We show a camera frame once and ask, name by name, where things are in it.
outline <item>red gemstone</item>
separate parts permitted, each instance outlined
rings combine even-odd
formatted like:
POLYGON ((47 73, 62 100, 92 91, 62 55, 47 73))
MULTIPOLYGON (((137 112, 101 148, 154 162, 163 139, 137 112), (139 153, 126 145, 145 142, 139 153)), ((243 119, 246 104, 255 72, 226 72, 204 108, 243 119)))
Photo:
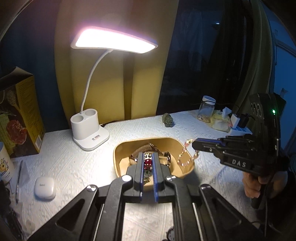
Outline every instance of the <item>red gemstone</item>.
POLYGON ((144 170, 150 169, 152 167, 152 159, 144 160, 144 170))

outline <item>blue wall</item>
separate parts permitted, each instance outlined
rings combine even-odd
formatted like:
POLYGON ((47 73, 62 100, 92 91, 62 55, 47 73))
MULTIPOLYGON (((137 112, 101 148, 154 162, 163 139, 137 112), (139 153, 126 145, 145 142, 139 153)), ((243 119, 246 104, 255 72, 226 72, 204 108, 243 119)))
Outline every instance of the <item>blue wall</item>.
POLYGON ((18 66, 35 76, 47 132, 68 129, 54 66, 54 32, 60 0, 34 0, 12 23, 0 44, 2 72, 18 66))
MULTIPOLYGON (((265 8, 265 10, 275 38, 296 49, 281 21, 272 11, 267 8, 265 8)), ((287 104, 280 119, 281 146, 284 148, 296 126, 296 58, 279 47, 275 48, 276 66, 274 92, 280 94, 282 88, 288 90, 288 93, 284 96, 287 104)))

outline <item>gold tray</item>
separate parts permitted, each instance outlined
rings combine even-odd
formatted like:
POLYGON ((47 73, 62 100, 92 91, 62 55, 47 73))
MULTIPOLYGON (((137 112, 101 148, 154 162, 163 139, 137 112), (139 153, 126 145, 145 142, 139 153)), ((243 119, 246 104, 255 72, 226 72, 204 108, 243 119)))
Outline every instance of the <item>gold tray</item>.
MULTIPOLYGON (((126 174, 127 168, 130 166, 128 156, 131 155, 139 147, 152 143, 158 147, 162 152, 169 152, 171 154, 171 165, 170 171, 171 174, 184 178, 187 174, 192 172, 194 169, 194 162, 191 162, 186 167, 181 167, 177 163, 179 154, 182 152, 184 146, 181 142, 174 138, 170 137, 154 137, 154 138, 145 138, 130 140, 118 144, 113 151, 113 163, 114 169, 117 177, 121 177, 126 174)), ((182 156, 181 162, 186 162, 191 158, 191 155, 188 152, 185 152, 182 156)), ((150 177, 150 182, 144 185, 144 191, 149 191, 153 189, 153 177, 150 177)))

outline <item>gold chain bracelet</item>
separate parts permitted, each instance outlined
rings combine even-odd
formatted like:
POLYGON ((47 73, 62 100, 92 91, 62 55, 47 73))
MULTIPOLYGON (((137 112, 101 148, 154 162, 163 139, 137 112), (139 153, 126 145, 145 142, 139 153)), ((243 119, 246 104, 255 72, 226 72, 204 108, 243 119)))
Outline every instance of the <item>gold chain bracelet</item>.
POLYGON ((188 139, 185 141, 184 143, 184 148, 182 150, 182 152, 179 154, 179 157, 178 157, 178 160, 177 160, 177 163, 182 166, 182 167, 185 167, 185 166, 188 166, 190 164, 190 162, 194 161, 196 158, 198 158, 198 151, 195 151, 195 154, 193 155, 193 157, 191 157, 187 162, 183 163, 181 162, 181 157, 182 155, 187 152, 187 147, 194 141, 194 139, 188 139))

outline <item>cup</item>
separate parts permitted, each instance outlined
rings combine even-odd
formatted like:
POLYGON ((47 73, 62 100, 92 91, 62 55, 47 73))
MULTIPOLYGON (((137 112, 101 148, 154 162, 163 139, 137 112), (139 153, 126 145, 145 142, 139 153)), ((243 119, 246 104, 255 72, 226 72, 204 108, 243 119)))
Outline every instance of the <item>cup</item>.
POLYGON ((6 151, 3 142, 0 142, 0 180, 7 183, 12 178, 15 167, 6 151))

